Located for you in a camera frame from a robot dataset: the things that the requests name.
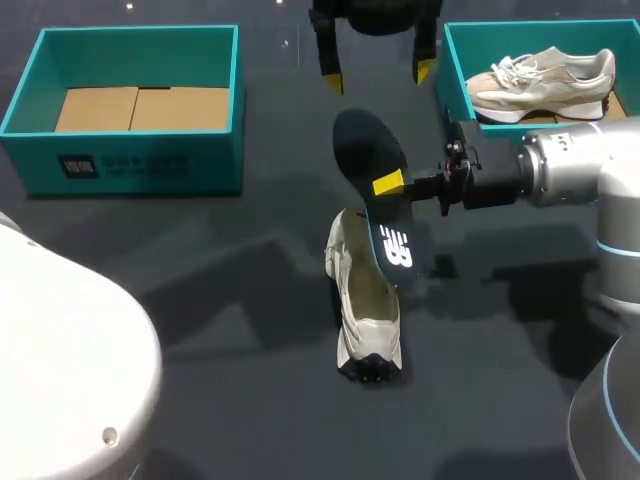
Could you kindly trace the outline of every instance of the shoe insole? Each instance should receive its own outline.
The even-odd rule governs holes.
[[[407,160],[387,126],[369,112],[345,110],[333,126],[333,151],[345,178],[362,197],[371,246],[380,273],[393,285],[407,286],[420,274],[421,245],[411,201],[401,195],[376,196],[373,182],[400,170],[411,181]]]
[[[349,297],[356,320],[393,321],[398,317],[396,292],[373,263],[373,258],[355,257],[349,272]]]

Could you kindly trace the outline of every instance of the new balance logo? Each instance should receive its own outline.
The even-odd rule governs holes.
[[[403,267],[411,268],[413,266],[411,251],[409,247],[405,246],[407,244],[407,235],[395,230],[389,230],[382,225],[380,225],[380,232],[386,238],[384,251],[389,262],[395,266],[402,265]]]

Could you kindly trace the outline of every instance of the shoe lace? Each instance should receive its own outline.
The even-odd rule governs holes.
[[[504,57],[497,65],[491,65],[491,70],[496,76],[496,80],[503,88],[510,86],[528,85],[532,80],[540,77],[537,63],[533,65],[523,65],[522,62],[531,55],[523,55],[516,59]]]

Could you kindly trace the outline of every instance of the table surface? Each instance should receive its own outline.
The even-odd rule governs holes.
[[[0,106],[41,27],[238,23],[242,197],[26,200],[2,153],[0,209],[152,316],[165,381],[145,478],[575,478],[567,409],[613,338],[597,308],[593,208],[443,219],[415,205],[432,265],[402,293],[404,378],[349,383],[335,369],[322,259],[333,217],[360,202],[334,164],[331,126],[341,109],[367,108],[413,168],[440,160],[432,91],[411,81],[411,35],[341,28],[338,97],[318,73],[308,0],[130,1],[0,2]],[[640,16],[632,0],[445,3],[447,21]]]

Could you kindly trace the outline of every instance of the sneaker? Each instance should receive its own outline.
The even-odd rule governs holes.
[[[555,47],[536,55],[505,57],[491,70],[467,80],[467,90],[476,113],[500,123],[517,123],[536,110],[599,120],[616,74],[611,50],[575,57]]]
[[[325,269],[336,281],[342,303],[338,370],[364,382],[396,377],[402,369],[398,295],[376,267],[364,216],[352,210],[338,214]]]

